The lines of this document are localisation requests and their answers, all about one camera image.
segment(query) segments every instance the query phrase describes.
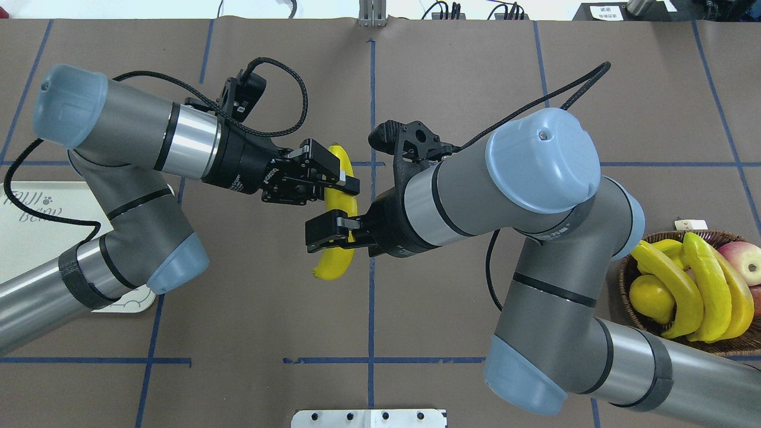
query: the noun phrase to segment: wire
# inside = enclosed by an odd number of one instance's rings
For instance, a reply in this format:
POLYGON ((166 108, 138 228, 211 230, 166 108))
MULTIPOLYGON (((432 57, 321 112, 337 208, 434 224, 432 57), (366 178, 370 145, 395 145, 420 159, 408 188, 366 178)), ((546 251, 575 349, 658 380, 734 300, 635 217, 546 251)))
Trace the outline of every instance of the wire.
POLYGON ((435 6, 436 6, 436 5, 438 5, 438 7, 439 7, 439 8, 442 8, 442 10, 441 10, 441 13, 442 13, 441 19, 444 19, 444 17, 445 17, 445 16, 448 16, 448 15, 449 15, 449 5, 447 4, 447 2, 435 2, 433 5, 431 5, 431 7, 430 7, 430 8, 428 8, 428 10, 427 10, 427 11, 425 11, 425 13, 423 14, 423 18, 420 18, 420 19, 425 19, 425 17, 426 17, 426 16, 428 16, 428 13, 429 13, 429 12, 430 12, 430 11, 431 11, 431 10, 432 10, 432 9, 433 9, 435 6))
MULTIPOLYGON (((298 83, 299 88, 301 89, 301 96, 302 96, 302 109, 301 109, 301 117, 299 118, 298 122, 296 122, 295 125, 291 126, 288 129, 284 129, 282 131, 277 131, 273 133, 263 133, 261 131, 257 131, 255 129, 251 129, 248 126, 243 125, 242 123, 238 122, 237 120, 230 117, 228 114, 226 114, 222 109, 219 107, 218 104, 216 104, 214 101, 210 100, 208 97, 206 97, 204 94, 202 94, 199 90, 195 89, 194 87, 188 85, 184 81, 181 81, 177 78, 171 77, 169 75, 165 75, 163 73, 158 72, 148 72, 143 70, 137 70, 134 72, 124 73, 122 75, 118 75, 115 78, 113 78, 114 81, 124 81, 128 78, 133 78, 137 76, 148 76, 148 77, 154 77, 159 78, 161 80, 168 81, 170 83, 173 83, 177 86, 180 86, 181 88, 187 90, 191 94, 195 95, 198 99, 203 101, 206 105, 211 107, 219 116, 224 117, 231 125, 236 126, 237 128, 242 129, 246 133, 253 134, 255 136, 261 136, 261 137, 276 137, 276 136, 287 136, 288 134, 294 133, 297 129, 301 128, 301 125, 304 124, 304 120, 307 117, 307 109, 308 109, 308 99, 307 99, 307 87, 304 85, 304 81, 301 80, 301 76, 299 76, 295 71, 293 71, 290 67, 283 64, 280 61, 274 60, 272 58, 266 58, 266 57, 259 57, 254 59, 253 61, 249 62, 248 66, 246 67, 245 72, 242 74, 241 78, 243 81, 246 81, 250 76, 253 70, 263 63, 269 63, 276 67, 279 67, 280 69, 285 70, 289 75, 293 76, 293 78, 298 83)), ((93 220, 77 220, 77 219, 68 219, 66 217, 59 217, 59 216, 51 216, 50 214, 45 214, 42 212, 37 212, 28 206, 25 206, 14 194, 13 190, 11 189, 11 182, 13 181, 13 176, 16 173, 16 170, 21 166, 21 164, 24 163, 24 161, 29 157, 29 155, 37 148, 40 147, 40 144, 42 144, 45 140, 43 139, 36 139, 31 144, 29 144, 28 147, 26 147, 22 153, 16 158, 15 161, 13 161, 13 164, 11 164, 11 167, 6 171, 5 173, 5 181, 3 182, 3 190, 5 191, 5 195, 8 197, 8 199, 13 203, 16 207, 24 211, 26 214, 29 214, 30 216, 37 217, 38 219, 43 220, 49 220, 51 222, 58 222, 58 223, 65 223, 68 225, 80 225, 80 226, 91 226, 93 227, 93 231, 83 240, 80 242, 80 244, 83 244, 87 241, 90 241, 92 238, 94 238, 97 233, 100 231, 100 222, 96 222, 93 220)))
MULTIPOLYGON (((514 119, 519 114, 523 113, 526 110, 529 110, 531 107, 534 107, 540 103, 543 103, 546 100, 549 100, 552 97, 555 97, 559 94, 562 94, 563 92, 566 92, 568 89, 574 88, 578 85, 580 85, 583 82, 583 86, 579 88, 576 92, 574 92, 573 95, 560 107, 563 110, 567 110, 570 108, 576 101, 578 101, 579 98, 581 98, 582 95, 584 95, 587 91, 589 91, 589 88, 591 88, 597 81, 602 78, 605 73, 610 70, 610 62, 603 62, 602 64, 598 65, 594 68, 591 72, 581 76, 580 78, 574 80, 573 82, 567 84, 566 86, 563 86, 562 88, 558 89, 557 91, 554 91, 551 94, 547 94, 544 97, 537 98, 534 101, 531 101, 529 104, 526 104, 525 106, 519 108, 515 112, 511 113, 510 115, 506 116, 504 119, 500 120, 499 122, 495 123, 494 125, 491 125, 489 128, 486 128, 484 131, 480 132, 477 136, 473 137, 469 142, 467 142, 465 145, 460 147, 457 152, 460 150, 463 150, 469 146, 471 146, 473 143, 481 139, 484 135, 490 133, 494 129, 504 125, 509 120, 514 119)), ((494 292, 494 284, 492 282, 492 252, 494 251, 494 246, 497 242, 497 237, 499 236, 500 229, 497 229, 492 234, 492 240, 489 242, 489 246, 486 248, 486 260, 485 260, 485 271, 486 271, 486 286, 489 288, 489 294, 492 297, 492 301, 494 302, 494 305, 499 309, 502 310, 502 305, 499 303, 499 300, 497 299, 497 295, 494 292)))
POLYGON ((29 154, 34 151, 37 147, 40 146, 40 144, 43 143, 43 139, 36 139, 34 142, 32 142, 28 147, 24 149, 24 151, 16 158, 15 161, 11 164, 11 167, 8 168, 8 171, 5 172, 5 181, 3 181, 3 190, 5 191, 5 195, 8 197, 8 199, 16 205, 17 208, 19 208, 21 211, 24 211, 26 214, 29 214, 30 216, 37 217, 38 219, 43 220, 49 220, 51 222, 58 222, 58 223, 65 223, 67 225, 77 225, 77 226, 91 226, 93 228, 93 231, 90 232, 90 234, 80 242, 80 244, 83 244, 87 241, 90 241, 92 238, 95 238, 98 232, 100 232, 100 222, 95 222, 93 220, 77 220, 77 219, 68 219, 66 217, 59 217, 59 216, 51 216, 50 214, 45 214, 44 212, 35 211, 28 206, 24 205, 17 197, 14 195, 13 190, 11 189, 11 182, 13 181, 13 176, 16 174, 16 170, 18 167, 21 166, 22 163, 27 159, 29 154))
POLYGON ((496 12, 496 11, 497 11, 497 9, 499 9, 499 8, 501 8, 501 7, 504 7, 504 8, 505 8, 505 15, 507 15, 507 14, 508 14, 508 6, 507 6, 507 4, 505 4, 505 3, 500 3, 499 5, 496 5, 496 6, 495 6, 495 7, 492 9, 492 13, 490 13, 490 14, 489 14, 489 16, 488 16, 488 17, 486 17, 486 20, 488 21, 488 20, 492 19, 492 16, 493 16, 494 12, 496 12))
POLYGON ((563 110, 567 110, 568 107, 570 107, 570 104, 568 106, 566 106, 566 104, 568 104, 569 101, 571 101, 571 104, 573 104, 580 96, 582 96, 584 94, 584 92, 586 92, 592 85, 594 85, 595 82, 600 80, 600 78, 603 77, 603 75, 609 69, 610 69, 610 62, 603 62, 602 64, 600 64, 597 67, 595 67, 595 69, 592 70, 591 72, 581 76, 580 78, 574 80, 573 82, 567 84, 566 86, 563 86, 562 88, 558 89, 557 91, 554 91, 554 92, 552 92, 550 94, 547 94, 547 95, 545 95, 545 96, 543 96, 541 98, 537 98, 536 100, 531 101, 529 104, 524 105, 523 107, 519 108, 518 110, 514 111, 513 113, 510 113, 508 116, 506 116, 503 119, 499 120, 494 125, 491 125, 489 128, 484 129, 477 136, 474 136, 473 138, 471 138, 470 141, 466 142, 462 147, 457 148, 455 152, 459 152, 461 150, 467 149, 471 145, 473 145, 476 142, 478 142, 478 140, 480 140, 486 134, 488 134, 491 131, 499 128, 500 126, 504 125, 508 121, 513 120, 515 117, 517 117, 518 115, 520 115, 520 114, 524 113, 525 111, 531 109, 532 107, 535 107, 535 106, 543 103, 544 101, 547 101, 550 98, 554 98, 554 97, 562 94, 563 92, 566 92, 568 89, 571 89, 571 88, 574 88, 576 86, 579 86, 581 83, 584 83, 585 81, 587 81, 588 86, 585 85, 584 87, 579 89, 575 94, 572 95, 571 98, 568 99, 568 101, 565 102, 565 104, 563 104, 563 107, 561 107, 563 110))
POLYGON ((261 65, 263 63, 272 64, 272 65, 274 65, 274 66, 276 66, 276 67, 286 71, 289 75, 291 75, 296 80, 296 82, 298 83, 298 87, 301 89, 301 100, 302 100, 301 116, 299 117, 299 119, 298 119, 298 121, 296 122, 295 125, 291 126, 288 129, 284 129, 282 131, 275 131, 275 132, 272 132, 272 133, 265 133, 265 132, 262 132, 262 131, 257 131, 256 129, 251 129, 248 126, 245 126, 242 123, 240 123, 237 120, 235 120, 232 117, 230 117, 230 115, 228 115, 227 113, 222 111, 222 109, 219 107, 219 105, 217 103, 215 103, 214 101, 210 100, 208 97, 206 97, 204 94, 202 94, 199 90, 195 89, 193 86, 190 86, 187 83, 185 83, 184 81, 181 81, 181 80, 179 80, 177 78, 174 78, 172 76, 169 76, 169 75, 165 75, 163 73, 148 72, 148 71, 145 71, 145 70, 138 70, 138 71, 134 71, 134 72, 125 73, 123 75, 118 75, 115 78, 113 78, 113 80, 115 80, 115 81, 122 81, 122 80, 125 80, 127 78, 133 78, 133 77, 136 77, 136 76, 149 76, 149 77, 159 78, 161 80, 165 80, 165 81, 168 81, 168 82, 170 82, 172 84, 175 84, 175 85, 185 89, 186 91, 190 92, 191 94, 195 95, 204 104, 208 105, 212 110, 214 110, 214 112, 217 113, 217 115, 224 117, 228 122, 230 122, 230 124, 232 126, 235 126, 236 128, 241 129, 241 130, 243 130, 246 133, 249 133, 249 134, 252 134, 252 135, 255 135, 255 136, 260 136, 260 137, 282 137, 282 136, 287 136, 289 134, 292 134, 292 133, 296 132, 299 128, 301 128, 301 125, 303 125, 304 121, 307 119, 307 110, 308 110, 308 107, 309 107, 309 100, 307 99, 307 87, 304 84, 304 81, 301 79, 301 76, 299 76, 290 67, 288 67, 287 65, 283 64, 280 61, 277 61, 277 60, 272 59, 272 58, 266 58, 264 56, 256 58, 256 59, 254 59, 253 61, 251 61, 248 64, 248 67, 246 68, 246 71, 244 72, 243 77, 242 77, 241 80, 245 81, 246 79, 248 79, 248 77, 251 75, 251 72, 253 71, 253 69, 255 69, 258 65, 261 65))

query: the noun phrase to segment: lemon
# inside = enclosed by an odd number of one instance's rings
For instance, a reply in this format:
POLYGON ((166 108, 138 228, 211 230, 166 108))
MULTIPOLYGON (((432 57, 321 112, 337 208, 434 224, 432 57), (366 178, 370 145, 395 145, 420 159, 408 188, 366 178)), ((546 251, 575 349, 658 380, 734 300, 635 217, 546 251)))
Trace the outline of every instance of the lemon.
POLYGON ((673 321, 677 303, 663 281, 655 275, 642 275, 635 279, 629 288, 629 300, 637 312, 659 324, 673 321))

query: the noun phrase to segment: brown woven basket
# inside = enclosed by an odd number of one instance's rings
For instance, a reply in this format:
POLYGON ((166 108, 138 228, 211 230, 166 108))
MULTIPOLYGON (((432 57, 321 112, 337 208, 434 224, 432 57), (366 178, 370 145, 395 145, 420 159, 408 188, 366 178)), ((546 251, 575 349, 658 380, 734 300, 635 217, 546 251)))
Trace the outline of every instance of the brown woven basket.
MULTIPOLYGON (((733 235, 728 232, 719 230, 703 230, 693 231, 706 242, 713 245, 714 248, 727 244, 732 241, 745 241, 738 235, 733 235)), ((684 231, 675 232, 658 232, 652 235, 645 236, 642 240, 653 243, 660 241, 661 239, 674 239, 681 242, 684 238, 684 231)), ((632 281, 640 275, 637 270, 637 260, 634 260, 632 256, 626 256, 619 270, 619 294, 623 300, 624 308, 632 319, 632 322, 637 328, 648 331, 660 336, 670 325, 662 326, 657 322, 651 320, 639 312, 635 311, 632 307, 632 303, 629 301, 629 287, 632 285, 632 281)), ((750 325, 748 331, 742 336, 735 337, 734 339, 720 340, 715 343, 705 342, 690 342, 685 337, 677 337, 673 339, 674 342, 687 345, 699 350, 703 350, 708 353, 713 353, 718 356, 751 356, 761 355, 761 317, 754 318, 753 323, 750 325)))

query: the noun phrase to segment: white bracket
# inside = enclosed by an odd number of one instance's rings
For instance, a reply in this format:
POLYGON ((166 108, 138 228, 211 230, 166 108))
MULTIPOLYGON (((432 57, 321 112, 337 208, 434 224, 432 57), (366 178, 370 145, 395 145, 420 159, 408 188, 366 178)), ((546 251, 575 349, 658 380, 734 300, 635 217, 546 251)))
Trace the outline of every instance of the white bracket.
POLYGON ((447 428, 441 409, 301 410, 291 428, 447 428))
POLYGON ((386 0, 359 0, 360 27, 386 27, 386 0))

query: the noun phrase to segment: yellow banana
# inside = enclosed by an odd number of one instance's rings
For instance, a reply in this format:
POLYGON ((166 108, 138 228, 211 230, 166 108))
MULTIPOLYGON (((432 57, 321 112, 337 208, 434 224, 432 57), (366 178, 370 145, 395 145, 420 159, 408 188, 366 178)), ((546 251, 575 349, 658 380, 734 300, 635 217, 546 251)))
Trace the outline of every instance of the yellow banana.
MULTIPOLYGON (((659 250, 661 253, 666 254, 666 257, 670 258, 681 270, 687 270, 689 267, 685 265, 684 251, 682 250, 682 243, 675 239, 661 239, 658 242, 653 242, 653 247, 659 250)), ((642 274, 652 273, 648 271, 647 267, 640 264, 637 265, 639 272, 642 274)))
POLYGON ((745 333, 753 322, 753 295, 737 269, 715 248, 711 249, 721 270, 724 271, 729 293, 732 294, 732 319, 727 331, 716 340, 732 339, 745 333))
POLYGON ((674 262, 652 244, 640 241, 632 250, 637 264, 643 264, 664 285, 677 301, 677 313, 671 328, 661 336, 666 339, 690 334, 700 327, 703 319, 703 300, 695 283, 674 262))
MULTIPOLYGON (((352 163, 349 160, 349 155, 340 145, 333 144, 328 150, 333 153, 341 161, 341 169, 346 172, 347 177, 354 177, 354 170, 352 169, 352 163)), ((337 189, 325 189, 325 209, 330 211, 331 209, 341 209, 349 217, 354 217, 358 214, 357 210, 357 198, 353 195, 343 193, 337 189)), ((349 242, 354 241, 354 236, 349 232, 349 242)), ((354 257, 354 249, 345 250, 343 248, 327 248, 323 250, 322 257, 317 267, 312 269, 312 274, 319 279, 332 280, 340 278, 346 270, 349 268, 349 264, 352 263, 354 257)))
POLYGON ((695 274, 705 308, 700 327, 687 336, 690 341, 717 340, 727 331, 732 318, 732 295, 711 249, 711 245, 698 235, 684 234, 684 254, 695 274))

